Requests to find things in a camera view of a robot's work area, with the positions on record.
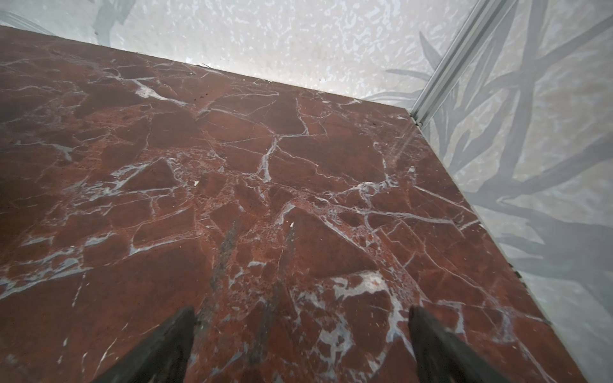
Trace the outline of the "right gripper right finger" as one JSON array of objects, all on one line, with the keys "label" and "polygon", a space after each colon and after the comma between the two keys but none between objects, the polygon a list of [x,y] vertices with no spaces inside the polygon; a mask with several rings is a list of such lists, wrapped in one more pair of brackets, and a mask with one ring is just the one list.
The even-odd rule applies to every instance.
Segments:
[{"label": "right gripper right finger", "polygon": [[425,308],[410,308],[408,327],[420,382],[508,381]]}]

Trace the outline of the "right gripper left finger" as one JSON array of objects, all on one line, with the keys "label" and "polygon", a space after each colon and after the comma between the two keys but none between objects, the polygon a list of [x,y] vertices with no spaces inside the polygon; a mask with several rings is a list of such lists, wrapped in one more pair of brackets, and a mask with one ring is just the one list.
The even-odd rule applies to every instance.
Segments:
[{"label": "right gripper left finger", "polygon": [[182,383],[193,348],[195,325],[194,308],[180,309],[94,381]]}]

